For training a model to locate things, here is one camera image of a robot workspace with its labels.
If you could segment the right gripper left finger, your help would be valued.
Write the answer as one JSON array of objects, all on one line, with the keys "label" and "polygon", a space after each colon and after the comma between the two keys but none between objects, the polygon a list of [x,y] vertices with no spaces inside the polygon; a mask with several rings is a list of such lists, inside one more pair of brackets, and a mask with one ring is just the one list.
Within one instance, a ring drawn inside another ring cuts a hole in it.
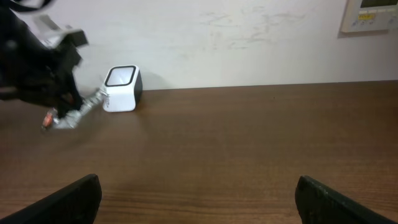
[{"label": "right gripper left finger", "polygon": [[102,199],[99,177],[89,174],[1,219],[1,224],[93,224]]}]

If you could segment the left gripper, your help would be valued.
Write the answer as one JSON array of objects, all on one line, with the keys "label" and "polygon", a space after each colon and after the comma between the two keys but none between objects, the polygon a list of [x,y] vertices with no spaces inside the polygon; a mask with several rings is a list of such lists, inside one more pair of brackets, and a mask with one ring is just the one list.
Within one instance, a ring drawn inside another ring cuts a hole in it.
[{"label": "left gripper", "polygon": [[1,6],[1,99],[54,106],[58,117],[64,118],[83,105],[73,69],[81,61],[77,49],[88,40],[81,29],[75,29],[55,34],[51,44],[43,43],[16,16],[30,10]]}]

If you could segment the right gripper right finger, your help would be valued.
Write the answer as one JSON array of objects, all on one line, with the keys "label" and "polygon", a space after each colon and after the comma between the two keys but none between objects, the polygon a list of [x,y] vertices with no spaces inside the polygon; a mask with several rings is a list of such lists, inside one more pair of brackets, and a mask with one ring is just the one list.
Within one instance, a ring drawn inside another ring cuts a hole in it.
[{"label": "right gripper right finger", "polygon": [[300,176],[295,204],[303,224],[397,224],[310,176]]}]

